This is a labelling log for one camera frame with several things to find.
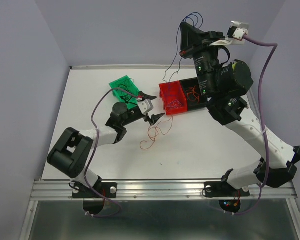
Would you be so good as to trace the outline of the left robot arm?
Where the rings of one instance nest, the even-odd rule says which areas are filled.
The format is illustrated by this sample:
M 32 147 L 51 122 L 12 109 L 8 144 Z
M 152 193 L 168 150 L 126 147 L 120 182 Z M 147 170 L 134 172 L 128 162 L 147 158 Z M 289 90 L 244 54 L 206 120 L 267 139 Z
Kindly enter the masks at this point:
M 142 91 L 133 94 L 119 87 L 108 90 L 106 95 L 113 91 L 131 96 L 136 100 L 136 106 L 129 109 L 126 103 L 116 102 L 105 126 L 97 126 L 92 118 L 92 129 L 66 128 L 50 150 L 46 160 L 49 165 L 71 180 L 82 184 L 85 193 L 90 197 L 101 195 L 102 179 L 90 170 L 97 148 L 119 143 L 127 134 L 127 125 L 144 120 L 150 126 L 154 126 L 163 117 L 162 113 L 149 115 L 154 108 L 152 101 L 156 96 Z

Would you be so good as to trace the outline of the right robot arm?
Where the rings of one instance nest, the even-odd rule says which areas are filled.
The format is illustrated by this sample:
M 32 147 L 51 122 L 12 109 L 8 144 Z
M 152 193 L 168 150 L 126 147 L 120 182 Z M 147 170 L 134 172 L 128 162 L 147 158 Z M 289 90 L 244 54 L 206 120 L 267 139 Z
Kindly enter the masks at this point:
M 241 60 L 222 63 L 218 58 L 219 50 L 251 41 L 248 24 L 234 21 L 227 34 L 204 32 L 187 22 L 179 27 L 179 54 L 194 61 L 209 114 L 260 155 L 251 165 L 229 169 L 219 182 L 205 183 L 202 194 L 207 198 L 230 197 L 251 185 L 279 188 L 292 181 L 298 170 L 300 146 L 291 146 L 276 136 L 266 127 L 264 117 L 254 114 L 243 99 L 254 83 L 249 66 Z

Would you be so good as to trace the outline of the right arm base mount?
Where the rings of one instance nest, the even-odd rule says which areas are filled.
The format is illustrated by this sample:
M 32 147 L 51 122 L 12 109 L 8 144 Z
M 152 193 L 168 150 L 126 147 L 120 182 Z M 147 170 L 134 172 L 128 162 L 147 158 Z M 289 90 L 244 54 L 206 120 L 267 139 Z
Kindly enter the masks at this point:
M 235 189 L 228 184 L 227 180 L 233 170 L 233 168 L 228 170 L 220 181 L 206 181 L 202 195 L 207 198 L 235 197 L 237 194 L 240 194 L 241 197 L 249 197 L 249 190 L 244 191 L 242 188 Z

